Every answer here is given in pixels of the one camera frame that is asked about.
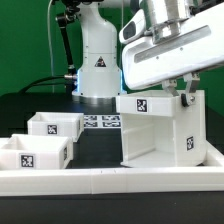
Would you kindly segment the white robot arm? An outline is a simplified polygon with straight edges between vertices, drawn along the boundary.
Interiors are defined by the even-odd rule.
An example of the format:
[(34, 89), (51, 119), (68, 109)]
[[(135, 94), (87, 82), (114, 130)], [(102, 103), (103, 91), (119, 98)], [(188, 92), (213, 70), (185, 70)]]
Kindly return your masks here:
[(224, 0), (54, 0), (75, 97), (113, 98), (160, 85), (195, 102), (199, 73), (224, 65)]

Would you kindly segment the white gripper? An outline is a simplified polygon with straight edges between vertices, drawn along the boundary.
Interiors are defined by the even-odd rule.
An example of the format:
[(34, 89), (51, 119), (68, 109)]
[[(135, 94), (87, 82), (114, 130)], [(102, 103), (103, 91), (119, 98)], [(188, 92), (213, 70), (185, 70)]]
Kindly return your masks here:
[(176, 97), (174, 78), (184, 75), (181, 103), (191, 106), (200, 82), (194, 72), (224, 66), (224, 2), (199, 7), (192, 2), (141, 2), (140, 9), (152, 34), (125, 45), (122, 64), (126, 85), (138, 90), (163, 81), (163, 90)]

